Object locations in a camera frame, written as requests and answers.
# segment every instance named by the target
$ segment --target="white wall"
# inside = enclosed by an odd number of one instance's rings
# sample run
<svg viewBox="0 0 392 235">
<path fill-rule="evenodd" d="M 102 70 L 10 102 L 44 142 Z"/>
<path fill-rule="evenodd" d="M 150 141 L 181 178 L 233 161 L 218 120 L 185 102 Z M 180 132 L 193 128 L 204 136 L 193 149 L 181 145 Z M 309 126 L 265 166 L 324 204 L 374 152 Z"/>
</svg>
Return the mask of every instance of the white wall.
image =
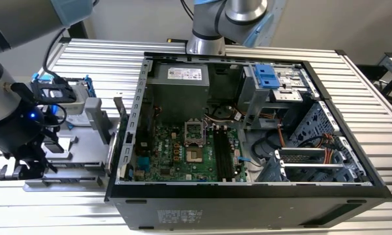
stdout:
<svg viewBox="0 0 392 235">
<path fill-rule="evenodd" d="M 185 1 L 193 8 L 193 0 Z M 178 0 L 101 0 L 90 21 L 104 40 L 165 42 L 192 35 Z M 50 39 L 0 55 L 13 76 L 38 70 Z M 342 49 L 356 63 L 376 63 L 392 51 L 392 0 L 288 0 L 270 45 Z"/>
<path fill-rule="evenodd" d="M 392 51 L 392 0 L 288 0 L 270 46 L 342 49 L 377 63 Z"/>
<path fill-rule="evenodd" d="M 193 10 L 193 0 L 185 0 Z M 180 0 L 100 0 L 92 14 L 96 37 L 117 41 L 188 40 L 192 20 Z"/>
</svg>

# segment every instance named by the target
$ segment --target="motherboard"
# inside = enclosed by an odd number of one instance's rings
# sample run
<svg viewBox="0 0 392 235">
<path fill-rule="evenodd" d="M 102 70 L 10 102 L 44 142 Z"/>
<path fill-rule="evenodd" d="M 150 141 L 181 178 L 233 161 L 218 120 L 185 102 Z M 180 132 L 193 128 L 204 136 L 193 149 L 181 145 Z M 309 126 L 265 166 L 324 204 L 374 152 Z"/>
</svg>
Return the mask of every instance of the motherboard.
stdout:
<svg viewBox="0 0 392 235">
<path fill-rule="evenodd" d="M 189 120 L 157 124 L 150 156 L 137 158 L 134 180 L 245 182 L 236 129 Z"/>
</svg>

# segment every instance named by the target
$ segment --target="power supply label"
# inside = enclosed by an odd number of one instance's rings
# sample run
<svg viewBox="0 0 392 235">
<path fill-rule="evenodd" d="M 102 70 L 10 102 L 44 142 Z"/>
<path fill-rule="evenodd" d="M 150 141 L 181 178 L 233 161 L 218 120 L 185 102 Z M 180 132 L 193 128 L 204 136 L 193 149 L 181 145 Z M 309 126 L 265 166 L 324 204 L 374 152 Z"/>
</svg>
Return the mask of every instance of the power supply label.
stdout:
<svg viewBox="0 0 392 235">
<path fill-rule="evenodd" d="M 201 69 L 169 68 L 168 79 L 201 80 Z"/>
<path fill-rule="evenodd" d="M 202 210 L 158 210 L 158 221 L 162 224 L 200 223 Z"/>
</svg>

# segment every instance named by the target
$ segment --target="ram slot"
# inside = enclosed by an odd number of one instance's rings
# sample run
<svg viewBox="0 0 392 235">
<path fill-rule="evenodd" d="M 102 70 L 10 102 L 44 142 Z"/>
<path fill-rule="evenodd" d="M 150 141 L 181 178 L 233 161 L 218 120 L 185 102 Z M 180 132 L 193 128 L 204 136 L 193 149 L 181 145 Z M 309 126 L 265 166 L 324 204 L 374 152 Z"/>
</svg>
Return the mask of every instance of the ram slot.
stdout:
<svg viewBox="0 0 392 235">
<path fill-rule="evenodd" d="M 216 169 L 218 181 L 232 181 L 230 145 L 226 130 L 222 128 L 213 131 L 213 145 L 216 157 Z"/>
</svg>

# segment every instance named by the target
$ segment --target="black computer chassis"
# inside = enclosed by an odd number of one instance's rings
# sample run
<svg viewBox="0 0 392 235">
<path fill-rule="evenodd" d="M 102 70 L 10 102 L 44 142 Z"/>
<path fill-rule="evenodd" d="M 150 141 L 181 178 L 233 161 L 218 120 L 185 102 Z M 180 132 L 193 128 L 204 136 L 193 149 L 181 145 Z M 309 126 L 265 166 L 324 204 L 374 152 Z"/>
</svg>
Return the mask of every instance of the black computer chassis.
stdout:
<svg viewBox="0 0 392 235">
<path fill-rule="evenodd" d="M 245 57 L 145 53 L 140 78 L 152 62 L 301 64 L 318 90 L 372 186 L 316 185 L 118 185 L 113 168 L 105 202 L 116 206 L 132 230 L 326 228 L 392 199 L 376 169 L 357 143 L 308 61 Z M 120 156 L 114 156 L 117 165 Z"/>
</svg>

